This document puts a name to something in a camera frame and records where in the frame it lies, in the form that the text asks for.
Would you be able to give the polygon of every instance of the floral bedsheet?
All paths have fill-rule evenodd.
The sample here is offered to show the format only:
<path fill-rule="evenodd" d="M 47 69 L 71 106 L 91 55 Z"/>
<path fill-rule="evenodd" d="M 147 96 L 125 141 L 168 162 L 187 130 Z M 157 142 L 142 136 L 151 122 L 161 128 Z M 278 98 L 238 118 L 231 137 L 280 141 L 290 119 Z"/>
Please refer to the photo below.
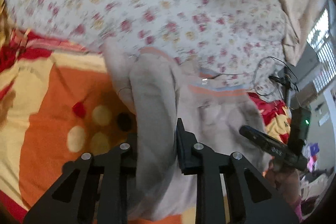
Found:
<path fill-rule="evenodd" d="M 285 15 L 278 0 L 7 0 L 22 28 L 69 38 L 99 51 L 112 37 L 130 55 L 157 47 L 178 63 L 190 56 L 222 73 L 223 86 L 246 84 L 259 60 L 283 59 Z M 274 61 L 258 70 L 258 90 L 267 93 Z"/>

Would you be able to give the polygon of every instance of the orange blanket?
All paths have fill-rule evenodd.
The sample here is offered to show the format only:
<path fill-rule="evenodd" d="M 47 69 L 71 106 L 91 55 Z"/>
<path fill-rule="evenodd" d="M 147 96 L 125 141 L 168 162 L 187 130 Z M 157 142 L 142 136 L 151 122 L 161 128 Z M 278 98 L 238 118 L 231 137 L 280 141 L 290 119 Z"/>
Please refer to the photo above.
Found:
<path fill-rule="evenodd" d="M 74 111 L 77 103 L 84 115 Z M 129 132 L 135 132 L 135 117 L 113 91 L 101 56 L 26 49 L 0 73 L 0 202 L 22 221 L 64 163 L 84 152 L 105 153 L 125 140 L 128 132 L 116 122 L 121 112 L 130 115 Z M 193 208 L 157 223 L 194 221 Z M 138 223 L 149 221 L 132 221 Z"/>

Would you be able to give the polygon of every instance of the finger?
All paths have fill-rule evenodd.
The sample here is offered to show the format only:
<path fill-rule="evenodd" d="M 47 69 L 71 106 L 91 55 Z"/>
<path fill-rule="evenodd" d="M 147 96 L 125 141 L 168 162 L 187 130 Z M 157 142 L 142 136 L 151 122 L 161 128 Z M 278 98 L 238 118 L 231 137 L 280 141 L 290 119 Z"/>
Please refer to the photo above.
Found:
<path fill-rule="evenodd" d="M 293 172 L 295 172 L 295 170 L 296 169 L 294 167 L 283 165 L 281 169 L 281 173 L 292 174 Z"/>
<path fill-rule="evenodd" d="M 274 168 L 273 160 L 270 160 L 268 163 L 268 170 L 272 170 Z"/>
<path fill-rule="evenodd" d="M 283 166 L 282 162 L 275 160 L 273 162 L 273 170 L 274 170 L 274 172 L 281 172 L 282 166 Z"/>
<path fill-rule="evenodd" d="M 274 178 L 278 183 L 282 184 L 289 178 L 289 176 L 290 174 L 288 173 L 278 172 L 275 174 Z"/>
<path fill-rule="evenodd" d="M 276 187 L 276 183 L 275 183 L 275 173 L 273 172 L 273 170 L 268 170 L 266 175 L 265 175 L 265 179 L 273 186 Z"/>

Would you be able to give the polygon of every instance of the screw head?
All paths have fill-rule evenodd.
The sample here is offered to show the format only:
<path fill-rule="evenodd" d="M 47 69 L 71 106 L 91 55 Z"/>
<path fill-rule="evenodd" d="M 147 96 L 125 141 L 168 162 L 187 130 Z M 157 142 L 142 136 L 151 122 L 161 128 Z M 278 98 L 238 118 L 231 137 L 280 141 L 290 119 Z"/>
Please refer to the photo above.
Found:
<path fill-rule="evenodd" d="M 127 150 L 129 149 L 131 146 L 128 143 L 122 143 L 120 146 L 120 149 L 122 150 Z"/>
<path fill-rule="evenodd" d="M 204 145 L 202 145 L 201 143 L 195 143 L 194 148 L 196 150 L 202 150 L 204 148 Z"/>
<path fill-rule="evenodd" d="M 82 160 L 88 160 L 91 158 L 91 154 L 90 153 L 84 153 L 81 155 Z"/>
<path fill-rule="evenodd" d="M 243 155 L 242 155 L 242 153 L 240 153 L 240 152 L 234 152 L 234 153 L 232 154 L 232 156 L 233 156 L 236 160 L 240 160 L 240 159 L 243 158 Z"/>

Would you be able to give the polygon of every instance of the cable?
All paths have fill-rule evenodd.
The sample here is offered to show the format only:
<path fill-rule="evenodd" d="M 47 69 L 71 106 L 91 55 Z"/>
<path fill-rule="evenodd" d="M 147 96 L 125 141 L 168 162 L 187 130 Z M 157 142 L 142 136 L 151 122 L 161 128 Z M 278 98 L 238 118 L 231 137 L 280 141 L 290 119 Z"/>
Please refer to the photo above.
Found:
<path fill-rule="evenodd" d="M 285 101 L 284 96 L 283 96 L 283 94 L 282 94 L 282 92 L 281 92 L 281 90 L 279 88 L 279 85 L 277 85 L 277 90 L 278 90 L 278 92 L 279 92 L 279 94 L 281 96 L 281 100 Z"/>
<path fill-rule="evenodd" d="M 218 74 L 218 75 L 216 75 L 216 76 L 208 77 L 208 78 L 211 79 L 211 80 L 214 80 L 214 79 L 216 79 L 217 77 L 222 76 L 222 75 L 244 75 L 244 74 L 245 74 L 245 73 L 220 73 L 220 74 Z"/>
<path fill-rule="evenodd" d="M 280 59 L 278 59 L 278 58 L 276 58 L 276 57 L 273 57 L 273 56 L 266 56 L 266 57 L 264 57 L 264 58 L 261 58 L 260 61 L 259 61 L 259 63 L 257 64 L 256 69 L 254 70 L 254 75 L 253 75 L 253 79 L 252 79 L 252 84 L 253 84 L 253 89 L 254 89 L 255 93 L 258 94 L 259 96 L 263 96 L 263 97 L 264 97 L 264 96 L 272 95 L 272 94 L 278 89 L 278 85 L 277 85 L 276 88 L 275 88 L 272 92 L 270 92 L 270 93 L 268 93 L 268 94 L 260 94 L 259 92 L 257 92 L 257 89 L 256 89 L 255 79 L 256 79 L 256 76 L 257 76 L 258 69 L 260 68 L 260 64 L 262 63 L 262 61 L 264 61 L 264 60 L 266 60 L 266 59 L 269 59 L 269 58 L 278 60 L 278 61 L 280 61 L 281 63 L 283 63 L 283 64 L 290 70 L 290 72 L 295 76 L 296 80 L 298 80 L 298 78 L 296 77 L 296 75 L 293 73 L 293 71 L 290 69 L 290 67 L 289 67 L 284 61 L 282 61 L 282 60 L 280 60 Z"/>

